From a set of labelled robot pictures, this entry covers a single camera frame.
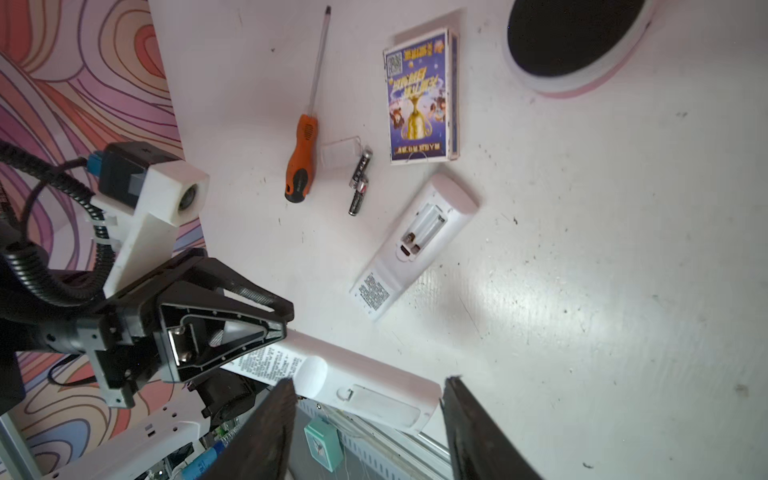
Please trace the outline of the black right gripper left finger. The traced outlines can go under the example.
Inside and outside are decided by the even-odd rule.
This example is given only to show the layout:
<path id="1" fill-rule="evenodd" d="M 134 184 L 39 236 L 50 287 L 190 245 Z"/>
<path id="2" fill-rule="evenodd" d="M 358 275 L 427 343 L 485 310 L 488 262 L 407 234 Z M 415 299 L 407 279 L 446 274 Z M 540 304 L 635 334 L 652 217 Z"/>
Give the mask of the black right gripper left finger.
<path id="1" fill-rule="evenodd" d="M 281 379 L 200 479 L 284 479 L 296 404 L 293 381 Z"/>

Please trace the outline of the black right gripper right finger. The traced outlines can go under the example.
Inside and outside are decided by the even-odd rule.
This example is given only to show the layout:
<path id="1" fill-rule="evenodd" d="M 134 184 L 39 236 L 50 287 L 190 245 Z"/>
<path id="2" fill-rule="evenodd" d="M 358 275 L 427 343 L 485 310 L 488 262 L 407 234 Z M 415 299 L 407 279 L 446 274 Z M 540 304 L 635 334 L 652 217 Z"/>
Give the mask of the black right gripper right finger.
<path id="1" fill-rule="evenodd" d="M 441 408 L 455 479 L 541 479 L 459 376 L 446 379 Z"/>

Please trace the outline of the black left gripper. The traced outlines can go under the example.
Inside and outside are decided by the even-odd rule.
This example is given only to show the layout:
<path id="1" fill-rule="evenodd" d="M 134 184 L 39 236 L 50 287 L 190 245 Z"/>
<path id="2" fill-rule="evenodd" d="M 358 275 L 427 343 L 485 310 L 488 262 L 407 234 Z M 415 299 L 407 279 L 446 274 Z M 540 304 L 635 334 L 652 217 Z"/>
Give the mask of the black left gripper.
<path id="1" fill-rule="evenodd" d="M 78 307 L 43 302 L 2 271 L 2 412 L 26 397 L 21 352 L 86 357 L 114 408 L 133 407 L 153 376 L 188 383 L 209 420 L 253 408 L 268 385 L 217 368 L 284 340 L 294 305 L 206 256 L 190 249 L 119 293 Z"/>

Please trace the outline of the white remote with coloured buttons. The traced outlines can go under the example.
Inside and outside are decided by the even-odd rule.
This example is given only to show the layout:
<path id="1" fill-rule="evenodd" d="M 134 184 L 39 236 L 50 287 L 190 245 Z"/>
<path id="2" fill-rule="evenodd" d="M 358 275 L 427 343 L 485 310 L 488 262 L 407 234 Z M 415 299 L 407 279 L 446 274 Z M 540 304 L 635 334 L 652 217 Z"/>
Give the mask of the white remote with coloured buttons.
<path id="1" fill-rule="evenodd" d="M 423 430 L 442 397 L 432 380 L 293 330 L 222 368 L 267 385 L 290 378 L 301 397 L 411 434 Z"/>

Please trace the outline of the orange handled screwdriver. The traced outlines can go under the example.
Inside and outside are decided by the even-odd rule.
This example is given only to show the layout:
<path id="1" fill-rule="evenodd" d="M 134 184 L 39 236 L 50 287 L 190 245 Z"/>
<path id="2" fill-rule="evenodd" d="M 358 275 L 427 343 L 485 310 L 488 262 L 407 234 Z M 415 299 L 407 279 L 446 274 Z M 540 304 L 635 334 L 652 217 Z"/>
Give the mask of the orange handled screwdriver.
<path id="1" fill-rule="evenodd" d="M 327 5 L 324 11 L 309 103 L 306 112 L 299 118 L 296 128 L 295 148 L 286 169 L 284 195 L 290 203 L 294 204 L 301 203 L 306 199 L 314 179 L 313 155 L 319 131 L 319 121 L 315 113 L 315 105 L 331 16 L 332 7 Z"/>

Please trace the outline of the white remote control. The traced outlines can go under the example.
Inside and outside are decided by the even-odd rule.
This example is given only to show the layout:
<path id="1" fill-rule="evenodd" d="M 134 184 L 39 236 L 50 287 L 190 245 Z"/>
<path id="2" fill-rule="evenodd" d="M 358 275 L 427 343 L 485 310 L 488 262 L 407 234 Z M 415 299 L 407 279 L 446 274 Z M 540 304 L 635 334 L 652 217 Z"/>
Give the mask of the white remote control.
<path id="1" fill-rule="evenodd" d="M 453 179 L 433 175 L 350 289 L 367 317 L 378 320 L 477 211 L 478 205 Z"/>

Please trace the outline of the white battery cover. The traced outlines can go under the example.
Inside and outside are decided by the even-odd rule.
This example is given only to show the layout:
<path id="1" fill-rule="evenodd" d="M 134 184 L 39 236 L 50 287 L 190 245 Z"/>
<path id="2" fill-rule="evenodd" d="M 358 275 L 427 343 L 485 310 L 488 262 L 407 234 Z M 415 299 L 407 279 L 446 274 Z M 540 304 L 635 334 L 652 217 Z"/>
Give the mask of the white battery cover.
<path id="1" fill-rule="evenodd" d="M 362 143 L 358 136 L 322 144 L 320 166 L 324 170 L 354 167 L 358 164 L 362 150 Z"/>

